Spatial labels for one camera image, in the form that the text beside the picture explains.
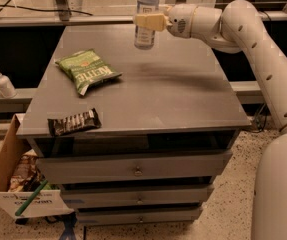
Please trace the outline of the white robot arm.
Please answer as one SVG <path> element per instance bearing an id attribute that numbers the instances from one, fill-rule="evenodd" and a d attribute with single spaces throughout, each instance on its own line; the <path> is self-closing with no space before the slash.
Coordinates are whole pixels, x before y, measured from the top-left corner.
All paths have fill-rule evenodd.
<path id="1" fill-rule="evenodd" d="M 268 34 L 259 12 L 246 0 L 235 0 L 223 10 L 178 4 L 165 12 L 138 13 L 133 22 L 245 54 L 280 132 L 257 167 L 251 240 L 287 240 L 287 57 Z"/>

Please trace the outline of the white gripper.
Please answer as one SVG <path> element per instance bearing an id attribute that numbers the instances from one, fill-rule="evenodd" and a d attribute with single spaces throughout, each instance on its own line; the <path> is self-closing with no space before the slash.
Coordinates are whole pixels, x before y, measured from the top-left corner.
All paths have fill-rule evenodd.
<path id="1" fill-rule="evenodd" d="M 168 30 L 175 37 L 190 38 L 192 19 L 196 9 L 194 4 L 178 4 L 163 13 L 136 14 L 133 22 L 136 26 L 153 31 Z"/>

